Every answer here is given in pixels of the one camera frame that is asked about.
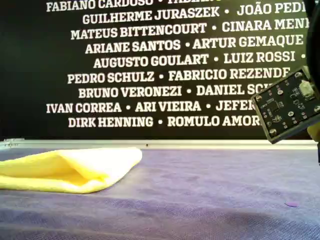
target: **black backdrop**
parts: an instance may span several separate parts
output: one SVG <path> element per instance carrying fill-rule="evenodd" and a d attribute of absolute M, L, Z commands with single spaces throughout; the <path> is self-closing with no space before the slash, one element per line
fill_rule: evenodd
<path fill-rule="evenodd" d="M 245 100 L 242 104 L 248 105 L 249 102 L 247 100 L 251 96 L 250 92 L 248 92 L 248 85 L 269 84 L 278 79 L 277 77 L 260 78 L 258 75 L 255 75 L 254 78 L 230 79 L 230 69 L 290 68 L 294 70 L 305 63 L 302 57 L 305 51 L 303 44 L 259 47 L 239 46 L 241 37 L 267 36 L 267 39 L 269 39 L 270 36 L 277 38 L 277 36 L 286 35 L 294 35 L 295 37 L 305 35 L 306 27 L 275 29 L 275 20 L 289 19 L 289 23 L 306 17 L 303 11 L 290 12 L 290 10 L 294 10 L 294 6 L 299 6 L 302 1 L 295 2 L 294 6 L 284 4 L 292 2 L 291 0 L 265 0 L 262 3 L 270 4 L 272 7 L 270 9 L 272 11 L 271 14 L 258 14 L 259 11 L 257 11 L 254 15 L 238 15 L 237 11 L 241 9 L 243 1 L 213 0 L 169 4 L 168 0 L 154 0 L 152 5 L 100 9 L 98 0 L 96 0 L 97 7 L 95 9 L 54 12 L 47 12 L 46 2 L 43 0 L 6 1 L 5 6 L 1 6 L 3 15 L 1 16 L 0 66 L 4 73 L 1 76 L 0 89 L 2 134 L 5 138 L 25 139 L 264 139 L 265 136 L 261 127 L 254 125 L 257 117 L 253 109 L 240 110 L 238 106 L 233 110 L 218 111 L 216 106 L 219 105 L 219 101 L 229 101 L 230 103 L 230 101 L 234 100 Z M 279 10 L 279 13 L 275 12 L 276 6 L 280 6 L 278 3 L 283 3 L 283 9 Z M 256 1 L 246 0 L 245 4 L 256 6 Z M 185 19 L 172 19 L 171 17 L 168 20 L 83 24 L 84 15 L 152 11 L 151 15 L 154 16 L 157 14 L 157 10 L 190 8 L 199 9 L 197 11 L 202 8 L 201 13 L 203 13 L 204 7 L 219 7 L 220 16 Z M 272 30 L 250 30 L 248 28 L 244 31 L 223 31 L 225 22 L 232 21 L 245 21 L 246 23 L 251 21 L 253 25 L 254 21 L 262 21 L 263 23 L 268 21 Z M 178 28 L 181 24 L 199 23 L 206 24 L 204 31 L 199 34 L 120 36 L 120 28 L 155 25 L 177 25 L 176 28 Z M 107 28 L 115 28 L 118 36 L 71 40 L 71 31 Z M 204 38 L 235 38 L 236 43 L 233 48 L 217 46 L 208 49 L 194 49 L 193 46 L 196 39 L 201 41 Z M 163 40 L 176 40 L 180 47 L 178 50 L 143 52 L 134 52 L 131 48 L 132 42 L 137 42 L 135 43 L 136 45 L 141 45 L 143 41 Z M 129 52 L 85 54 L 89 44 L 121 42 L 129 42 Z M 256 53 L 258 52 L 271 52 L 270 54 L 272 54 L 284 51 L 293 51 L 294 61 L 257 62 Z M 224 54 L 229 54 L 230 56 L 231 53 L 246 52 L 253 53 L 253 62 L 224 63 Z M 181 58 L 184 59 L 186 55 L 192 57 L 195 54 L 208 54 L 207 63 L 202 65 L 151 65 L 152 56 L 181 55 Z M 94 68 L 96 59 L 142 56 L 146 56 L 150 61 L 147 66 Z M 169 80 L 169 71 L 185 70 L 225 70 L 227 76 L 225 79 Z M 108 73 L 116 72 L 154 72 L 154 81 L 114 83 L 108 82 L 106 78 L 104 83 L 68 84 L 68 74 L 103 73 L 107 75 Z M 205 87 L 241 85 L 241 90 L 245 94 L 201 96 L 197 95 L 197 86 L 199 85 Z M 124 97 L 121 92 L 121 88 L 156 86 L 180 86 L 181 96 Z M 79 89 L 89 88 L 117 88 L 119 95 L 110 98 L 79 98 Z M 201 111 L 161 111 L 159 102 L 174 101 L 191 101 L 193 104 L 198 101 Z M 137 104 L 144 104 L 143 102 L 155 102 L 155 111 L 136 112 Z M 79 113 L 76 109 L 77 103 L 119 103 L 121 112 Z M 73 104 L 72 112 L 47 113 L 46 104 Z M 191 116 L 207 116 L 209 120 L 212 116 L 216 116 L 215 119 L 219 119 L 220 123 L 215 126 L 168 126 L 168 117 L 172 117 L 171 120 L 178 123 L 181 119 L 186 120 L 189 117 L 190 124 L 195 119 Z M 130 117 L 151 117 L 153 126 L 129 127 L 114 126 L 113 124 L 98 126 L 98 118 L 108 118 L 108 123 L 114 123 L 116 121 L 115 118 L 118 118 L 118 121 L 121 120 L 119 117 L 127 118 L 128 121 Z M 96 126 L 69 127 L 69 118 L 95 118 Z M 305 132 L 295 137 L 295 139 L 305 138 L 307 138 Z"/>

